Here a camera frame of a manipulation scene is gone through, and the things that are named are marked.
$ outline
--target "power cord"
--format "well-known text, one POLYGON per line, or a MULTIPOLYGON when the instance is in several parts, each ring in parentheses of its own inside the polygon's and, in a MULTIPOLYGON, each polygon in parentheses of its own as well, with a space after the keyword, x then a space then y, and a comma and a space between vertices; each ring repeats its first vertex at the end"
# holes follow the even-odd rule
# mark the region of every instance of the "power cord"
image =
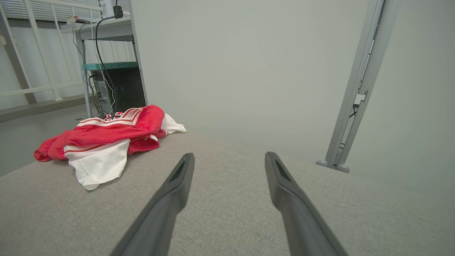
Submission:
POLYGON ((104 65, 104 62, 101 58, 101 54, 100 54, 100 50, 99 50, 99 47, 98 47, 98 26, 100 25, 100 23, 103 21, 103 20, 107 20, 107 19, 111 19, 113 17, 108 17, 108 18, 104 18, 104 19, 101 19, 98 24, 96 25, 96 30, 95 30, 95 38, 93 38, 93 27, 91 26, 91 37, 92 37, 92 40, 95 40, 95 45, 96 45, 96 51, 97 51, 97 56, 96 58, 98 59, 98 64, 100 66, 100 72, 101 72, 101 75, 103 77, 103 80, 105 81, 105 83, 107 84, 107 86, 109 87, 109 89, 112 91, 112 104, 111 104, 111 109, 112 109, 112 112, 115 113, 117 111, 117 92, 110 86, 114 86, 114 84, 112 83, 112 79, 111 79, 111 76, 109 75, 109 72, 107 72, 106 70, 106 66, 104 65), (106 73, 107 75, 107 78, 109 79, 109 82, 106 80, 106 77, 104 76, 104 73, 106 73))

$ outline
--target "black cable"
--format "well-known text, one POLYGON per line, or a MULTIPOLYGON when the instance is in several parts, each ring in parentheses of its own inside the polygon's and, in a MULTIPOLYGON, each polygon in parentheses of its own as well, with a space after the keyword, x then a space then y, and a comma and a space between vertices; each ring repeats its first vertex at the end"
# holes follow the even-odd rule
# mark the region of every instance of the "black cable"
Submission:
POLYGON ((105 71, 105 74, 107 75, 107 78, 109 79, 109 82, 111 83, 111 90, 112 92, 114 93, 114 101, 115 101, 115 108, 112 109, 112 112, 115 113, 117 111, 117 92, 114 88, 114 83, 112 82, 112 79, 111 79, 111 76, 109 75, 109 72, 107 72, 106 70, 106 66, 104 65, 104 62, 103 60, 101 59, 101 54, 100 54, 100 48, 98 47, 98 26, 101 24, 101 22, 103 20, 108 20, 108 19, 112 19, 112 18, 115 18, 114 16, 112 17, 107 17, 107 18, 104 18, 104 19, 101 19, 98 24, 96 25, 96 29, 95 29, 95 43, 96 43, 96 52, 98 53, 98 56, 100 57, 100 62, 102 64, 102 69, 100 67, 100 71, 103 72, 103 69, 105 71))
POLYGON ((93 76, 89 76, 89 78, 88 78, 88 84, 89 84, 90 89, 91 89, 91 91, 92 91, 91 97, 94 97, 94 95, 96 94, 96 98, 93 100, 93 105, 95 106, 96 110, 98 111, 98 115, 101 115, 101 114, 102 114, 102 111, 100 111, 100 109, 102 109, 102 108, 101 108, 101 106, 99 106, 99 105, 97 104, 97 101, 96 101, 96 100, 98 99, 98 103, 99 103, 99 102, 100 102, 100 101, 99 101, 100 97, 98 96, 98 92, 96 92, 95 89, 94 89, 94 87, 90 84, 90 78, 93 78, 93 76))
MULTIPOLYGON (((79 38, 81 37, 81 28, 82 28, 84 25, 82 25, 82 26, 79 28, 79 38)), ((75 38, 74 29, 75 29, 75 28, 76 28, 76 27, 73 27, 73 44, 74 44, 74 46, 76 46, 77 51, 78 51, 78 52, 80 53, 80 55, 82 56, 82 61, 84 62, 84 68, 87 68, 87 65, 86 65, 86 61, 85 61, 84 55, 83 55, 82 52, 79 50, 79 48, 77 47, 76 43, 74 42, 74 38, 75 38)))
POLYGON ((79 37, 81 37, 81 29, 82 29, 85 25, 87 25, 87 23, 82 24, 82 26, 79 28, 79 37))
POLYGON ((104 109, 101 109, 101 110, 104 112, 104 113, 103 113, 103 112, 101 112, 101 115, 102 115, 102 114, 106 114, 106 115, 108 115, 108 114, 109 114, 109 113, 108 113, 108 112, 106 112, 104 109))

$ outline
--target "teal shelf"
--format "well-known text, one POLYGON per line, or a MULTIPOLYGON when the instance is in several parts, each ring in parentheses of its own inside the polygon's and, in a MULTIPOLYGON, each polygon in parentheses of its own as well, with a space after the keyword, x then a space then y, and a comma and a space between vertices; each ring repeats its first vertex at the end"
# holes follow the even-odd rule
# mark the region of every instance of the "teal shelf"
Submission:
MULTIPOLYGON (((139 67, 136 61, 130 62, 109 62, 104 63, 106 69, 121 69, 121 68, 135 68, 139 67)), ((100 70, 100 65, 98 63, 91 63, 82 65, 82 70, 100 70)))

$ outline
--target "computer tower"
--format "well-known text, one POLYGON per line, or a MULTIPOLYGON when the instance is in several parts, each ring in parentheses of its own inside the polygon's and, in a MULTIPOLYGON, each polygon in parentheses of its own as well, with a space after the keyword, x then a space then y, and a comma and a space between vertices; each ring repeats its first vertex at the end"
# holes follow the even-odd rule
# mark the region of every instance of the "computer tower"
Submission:
POLYGON ((103 69, 103 72, 106 80, 103 79, 99 66, 86 64, 85 69, 91 72, 93 78, 91 81, 94 82, 92 86, 96 91, 92 104, 97 104, 97 109, 101 107, 100 114, 124 112, 129 108, 145 106, 137 62, 104 63, 106 69, 103 69))

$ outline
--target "white wall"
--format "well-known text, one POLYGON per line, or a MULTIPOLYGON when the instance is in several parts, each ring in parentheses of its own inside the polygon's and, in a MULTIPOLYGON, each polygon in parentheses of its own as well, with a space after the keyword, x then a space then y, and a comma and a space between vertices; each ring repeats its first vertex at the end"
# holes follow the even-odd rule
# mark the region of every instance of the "white wall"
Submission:
MULTIPOLYGON (((31 28, 11 27, 11 32, 15 37, 19 55, 24 63, 25 72, 30 80, 32 88, 49 86, 49 79, 46 75, 43 61, 38 51, 38 45, 31 28)), ((79 52, 73 44, 72 33, 62 33, 63 45, 67 54, 70 70, 68 70, 60 45, 56 29, 39 28, 45 56, 49 58, 51 65, 51 80, 54 84, 65 84, 71 82, 81 82, 81 71, 79 67, 79 52)), ((87 63, 97 63, 95 48, 93 42, 86 42, 87 46, 87 63)), ((136 61, 131 42, 99 42, 101 57, 103 62, 116 61, 136 61)), ((9 58, 5 52, 4 46, 0 47, 0 92, 9 92, 20 90, 19 83, 11 67, 9 58)), ((83 94, 82 87, 68 87, 59 89, 62 97, 70 97, 83 94)), ((52 91, 42 91, 34 93, 37 102, 54 99, 52 91)), ((26 105, 27 101, 22 95, 0 98, 0 109, 12 108, 20 105, 26 105)))
POLYGON ((133 0, 149 104, 201 131, 324 158, 364 0, 133 0))
POLYGON ((403 0, 346 164, 431 196, 455 195, 455 1, 403 0))

